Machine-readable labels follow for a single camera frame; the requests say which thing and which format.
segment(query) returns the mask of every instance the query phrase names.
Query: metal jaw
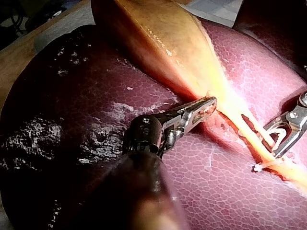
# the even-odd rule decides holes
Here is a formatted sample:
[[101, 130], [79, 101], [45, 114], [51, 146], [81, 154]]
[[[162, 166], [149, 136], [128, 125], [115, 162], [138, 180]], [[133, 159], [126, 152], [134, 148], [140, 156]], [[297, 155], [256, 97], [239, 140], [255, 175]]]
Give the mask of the metal jaw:
[[215, 97], [203, 97], [164, 113], [136, 117], [124, 135], [123, 153], [146, 150], [162, 157], [178, 139], [211, 116], [216, 103]]
[[307, 92], [300, 95], [294, 110], [275, 118], [264, 127], [267, 131], [284, 129], [290, 134], [272, 151], [275, 158], [281, 158], [307, 130]]

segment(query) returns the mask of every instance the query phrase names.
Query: reddish-purple liver tissue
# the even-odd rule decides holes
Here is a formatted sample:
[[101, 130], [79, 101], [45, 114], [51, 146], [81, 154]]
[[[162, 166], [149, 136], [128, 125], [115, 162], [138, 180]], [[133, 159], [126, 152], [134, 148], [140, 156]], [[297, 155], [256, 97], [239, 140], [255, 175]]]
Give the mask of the reddish-purple liver tissue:
[[[306, 89], [251, 38], [203, 25], [230, 84], [262, 124]], [[62, 229], [120, 156], [130, 121], [183, 102], [97, 31], [81, 27], [46, 47], [3, 108], [0, 189], [16, 229]], [[304, 165], [306, 140], [291, 150]], [[277, 176], [253, 173], [245, 142], [218, 114], [178, 141], [164, 163], [193, 230], [306, 229], [306, 198]]]

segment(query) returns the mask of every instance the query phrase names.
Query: glistening tissue surface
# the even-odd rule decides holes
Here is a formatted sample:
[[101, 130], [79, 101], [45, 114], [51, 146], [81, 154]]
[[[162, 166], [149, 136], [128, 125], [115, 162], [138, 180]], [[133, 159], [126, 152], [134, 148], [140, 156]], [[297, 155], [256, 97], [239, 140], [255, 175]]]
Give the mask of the glistening tissue surface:
[[[303, 90], [306, 84], [252, 39], [203, 25], [230, 83], [261, 123]], [[118, 158], [129, 122], [181, 103], [111, 48], [96, 26], [51, 43], [16, 81], [1, 115], [0, 188], [16, 229], [65, 226]], [[294, 154], [304, 155], [305, 139]], [[306, 227], [307, 200], [277, 176], [252, 173], [244, 140], [218, 114], [182, 138], [164, 162], [193, 230]]]

